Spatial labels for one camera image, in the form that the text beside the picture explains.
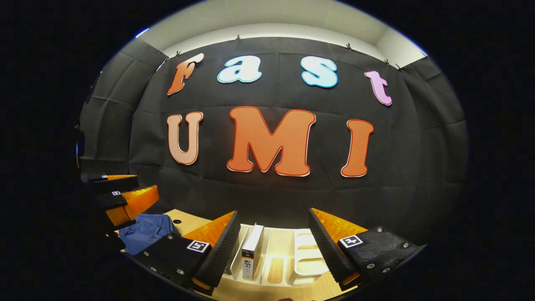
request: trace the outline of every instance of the white book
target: white book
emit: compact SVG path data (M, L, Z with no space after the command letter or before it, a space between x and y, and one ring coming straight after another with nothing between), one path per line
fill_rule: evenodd
M243 259L243 279L253 280L255 271L260 262L262 251L262 241L264 236L264 226L255 224L251 234L241 248L241 258Z

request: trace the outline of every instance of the white desk organizer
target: white desk organizer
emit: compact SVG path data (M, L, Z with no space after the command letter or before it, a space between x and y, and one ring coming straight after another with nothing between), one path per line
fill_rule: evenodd
M254 280L243 279L241 246L252 228L252 225L241 225L238 235L240 250L231 264L232 275L223 274L223 278L255 285L293 287L311 284L328 272L327 264L310 229L264 228L262 262L258 266L258 271L255 272ZM275 283L269 281L273 259L282 259L282 280L274 281Z

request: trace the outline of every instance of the black fabric backdrop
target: black fabric backdrop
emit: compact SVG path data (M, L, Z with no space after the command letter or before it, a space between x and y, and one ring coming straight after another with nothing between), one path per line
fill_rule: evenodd
M184 89L168 96L176 65L199 53L204 53L204 59L184 81ZM261 59L262 77L252 83L219 83L216 76L225 62L242 55ZM304 69L300 61L305 56L334 61L338 84L330 89L308 86L301 79ZM162 61L154 58L152 66ZM124 72L110 70L117 75ZM370 80L364 76L371 70L388 82L386 94L392 97L391 106L375 98ZM171 57L148 84L144 74L143 79L133 78L121 88L115 87L114 92L121 95L132 87L146 86L139 105L130 105L128 112L135 110L131 122L127 112L124 117L103 118L108 111L98 106L84 106L81 121L100 121L101 138L92 140L93 144L86 141L90 144L87 149L107 149L120 162L112 168L102 161L110 157L94 157L95 162L104 163L100 168L122 173L127 163L128 172L138 175L142 186L158 185L160 201L148 213L177 208L215 219L238 210L242 223L307 228L307 209L314 207L366 228L391 228L423 244L445 220L461 191L468 134L453 90L430 59L422 58L403 70L369 55L313 40L262 37L228 41ZM101 77L95 94L102 85L114 86ZM232 158L234 143L229 111L238 106L258 107L271 131L291 109L312 111L317 120L309 134L310 175L280 176L273 166L262 173L251 152L253 171L228 170L226 162ZM185 117L192 111L204 114L198 159L192 165L182 165L169 153L166 119L173 114ZM362 119L374 127L366 156L368 173L360 178L340 174L347 162L350 131L346 122L350 119ZM183 122L179 130L182 149L188 147L186 125ZM112 139L109 129L121 134ZM92 172L97 171L94 164L90 166Z

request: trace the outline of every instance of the orange letter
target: orange letter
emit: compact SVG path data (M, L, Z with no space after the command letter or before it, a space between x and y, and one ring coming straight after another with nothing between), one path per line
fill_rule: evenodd
M255 107L237 107L231 110L236 123L234 154L227 167L233 171L250 172L249 147L258 167L266 172L282 149L275 172L283 176L304 177L310 173L307 165L308 134L316 115L304 110L291 110L270 133L264 117Z
M362 177L368 172L365 164L366 152L373 125L367 121L352 119L347 122L347 127L351 130L351 145L347 164L341 173L344 177Z
M169 88L169 91L167 91L168 95L174 94L184 88L182 78L188 79L193 73L195 63L199 63L200 61L202 61L203 58L204 54L198 54L177 65L177 73L174 75L173 84L171 85L171 88Z
M178 126L182 122L182 116L171 115L167 118L169 126L169 152L171 156L178 162L185 165L193 164L197 160L199 148L199 122L202 120L201 112L191 112L186 115L186 122L189 126L189 146L188 151L183 152L178 145Z

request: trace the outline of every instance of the white wall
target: white wall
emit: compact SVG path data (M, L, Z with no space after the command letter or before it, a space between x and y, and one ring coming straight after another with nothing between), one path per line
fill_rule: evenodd
M427 55L420 47L392 28L386 30L376 46L392 66L397 64L399 67L404 67L423 58L422 52Z
M242 39L251 37L282 36L311 39L344 47L347 43L350 43L351 48L356 51L373 56L381 61L386 59L377 47L357 38L318 27L285 23L261 23L228 27L184 40L166 48L163 53L169 57L175 56L177 51L184 53L202 46L234 40L238 34Z

